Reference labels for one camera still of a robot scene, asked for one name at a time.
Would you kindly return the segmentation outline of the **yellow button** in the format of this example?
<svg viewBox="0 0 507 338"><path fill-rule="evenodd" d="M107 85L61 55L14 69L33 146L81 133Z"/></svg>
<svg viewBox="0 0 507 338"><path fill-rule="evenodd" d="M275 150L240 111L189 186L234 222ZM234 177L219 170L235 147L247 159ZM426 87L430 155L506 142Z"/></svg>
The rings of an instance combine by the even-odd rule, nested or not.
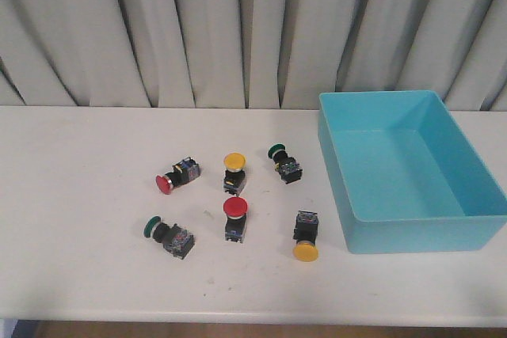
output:
<svg viewBox="0 0 507 338"><path fill-rule="evenodd" d="M239 196L246 185L246 158L238 152L229 153L223 159L223 164L223 190L233 196Z"/></svg>
<svg viewBox="0 0 507 338"><path fill-rule="evenodd" d="M295 217L293 239L295 246L293 256L303 262L312 262L318 259L316 239L318 236L318 214L311 211L298 211Z"/></svg>

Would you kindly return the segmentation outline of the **red button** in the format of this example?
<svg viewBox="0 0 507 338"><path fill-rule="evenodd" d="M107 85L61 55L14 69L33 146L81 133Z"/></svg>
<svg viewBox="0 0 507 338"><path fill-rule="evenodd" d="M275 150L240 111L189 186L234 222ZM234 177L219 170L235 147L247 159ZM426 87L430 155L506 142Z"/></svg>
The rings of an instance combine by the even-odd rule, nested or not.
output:
<svg viewBox="0 0 507 338"><path fill-rule="evenodd" d="M224 237L227 241L243 243L248 203L239 196L233 196L223 203L223 212L227 217L224 227Z"/></svg>
<svg viewBox="0 0 507 338"><path fill-rule="evenodd" d="M155 177L158 189L169 195L175 188L187 185L200 176L200 165L191 157L187 157L173 165L171 172Z"/></svg>

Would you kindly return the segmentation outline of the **green button near box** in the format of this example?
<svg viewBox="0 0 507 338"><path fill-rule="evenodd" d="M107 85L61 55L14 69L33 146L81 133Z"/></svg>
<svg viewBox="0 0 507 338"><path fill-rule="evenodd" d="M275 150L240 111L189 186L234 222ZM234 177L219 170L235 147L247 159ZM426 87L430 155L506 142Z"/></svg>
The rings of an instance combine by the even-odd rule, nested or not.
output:
<svg viewBox="0 0 507 338"><path fill-rule="evenodd" d="M303 168L294 157L288 155L284 144L277 143L271 146L268 157L273 161L275 171L285 184L291 184L302 178Z"/></svg>

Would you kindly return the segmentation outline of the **light blue plastic box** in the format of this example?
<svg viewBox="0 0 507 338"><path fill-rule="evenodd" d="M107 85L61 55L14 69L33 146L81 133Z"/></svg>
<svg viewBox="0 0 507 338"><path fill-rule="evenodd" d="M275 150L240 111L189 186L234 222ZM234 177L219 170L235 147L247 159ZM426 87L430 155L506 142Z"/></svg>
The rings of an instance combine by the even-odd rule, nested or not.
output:
<svg viewBox="0 0 507 338"><path fill-rule="evenodd" d="M318 139L348 250L474 251L506 196L429 90L322 93Z"/></svg>

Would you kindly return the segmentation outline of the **yellow button lying front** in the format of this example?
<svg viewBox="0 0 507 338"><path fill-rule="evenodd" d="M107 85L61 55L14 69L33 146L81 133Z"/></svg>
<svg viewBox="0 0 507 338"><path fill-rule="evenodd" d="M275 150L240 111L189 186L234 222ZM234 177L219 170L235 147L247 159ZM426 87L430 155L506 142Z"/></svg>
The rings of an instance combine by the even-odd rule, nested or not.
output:
<svg viewBox="0 0 507 338"><path fill-rule="evenodd" d="M293 239L295 246L293 256L303 262L312 262L318 259L316 239L318 236L318 214L311 211L298 211L295 217Z"/></svg>

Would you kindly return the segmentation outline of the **green button front left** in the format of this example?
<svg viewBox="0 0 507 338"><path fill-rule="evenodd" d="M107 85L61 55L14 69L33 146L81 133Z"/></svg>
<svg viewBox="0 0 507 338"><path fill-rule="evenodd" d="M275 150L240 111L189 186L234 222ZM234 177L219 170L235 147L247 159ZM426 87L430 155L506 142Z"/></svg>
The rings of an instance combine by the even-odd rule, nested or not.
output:
<svg viewBox="0 0 507 338"><path fill-rule="evenodd" d="M185 259L195 245L195 237L178 224L165 223L160 216L152 217L143 228L143 236L151 238L173 257Z"/></svg>

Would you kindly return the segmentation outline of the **grey pleated curtain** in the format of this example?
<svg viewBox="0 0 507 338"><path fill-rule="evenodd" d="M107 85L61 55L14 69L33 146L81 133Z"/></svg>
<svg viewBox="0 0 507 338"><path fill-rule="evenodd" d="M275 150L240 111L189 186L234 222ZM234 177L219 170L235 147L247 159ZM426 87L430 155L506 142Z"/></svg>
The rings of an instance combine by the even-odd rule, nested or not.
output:
<svg viewBox="0 0 507 338"><path fill-rule="evenodd" d="M506 0L1 0L3 105L506 108Z"/></svg>

